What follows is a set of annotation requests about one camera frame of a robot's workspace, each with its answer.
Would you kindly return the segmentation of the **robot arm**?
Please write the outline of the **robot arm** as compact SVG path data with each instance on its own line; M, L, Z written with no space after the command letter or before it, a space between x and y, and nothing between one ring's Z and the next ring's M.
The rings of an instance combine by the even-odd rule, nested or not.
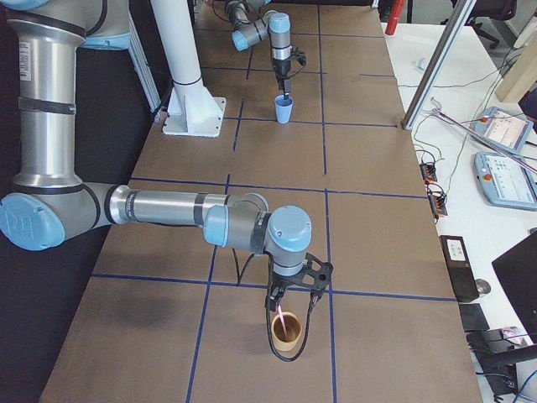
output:
M269 211L255 193L245 196L134 190L84 182L75 173L76 50L124 50L129 46L129 1L1 1L18 35L21 171L17 191L1 200L1 231L22 249L39 251L93 228L128 222L202 228L205 240L223 248L266 254L267 311L276 311L290 285L310 289L311 312L326 275L307 253L311 221L299 207ZM297 55L286 13L268 11L251 23L250 8L270 1L231 1L226 13L240 37L239 49L270 39L274 73L283 101L289 96L289 64ZM187 1L150 1L172 78L166 134L216 137L226 106L204 86Z
M232 42L244 51L269 39L272 68L284 99L290 98L290 66L293 47L290 42L290 19L286 13L268 10L255 21L248 14L258 11L269 1L226 1L225 14L233 27Z

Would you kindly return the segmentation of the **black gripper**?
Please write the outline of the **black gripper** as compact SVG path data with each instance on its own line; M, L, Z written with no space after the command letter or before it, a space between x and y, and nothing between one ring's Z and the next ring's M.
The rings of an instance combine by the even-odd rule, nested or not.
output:
M271 274L269 281L269 295L265 298L265 309L276 312L279 306L279 299L284 297L286 289L289 287L289 281L286 277L275 272Z
M291 91L290 79L287 79L289 77L290 66L290 59L272 59L272 67L278 82L278 88L279 90L282 90L284 100L289 99L289 94Z

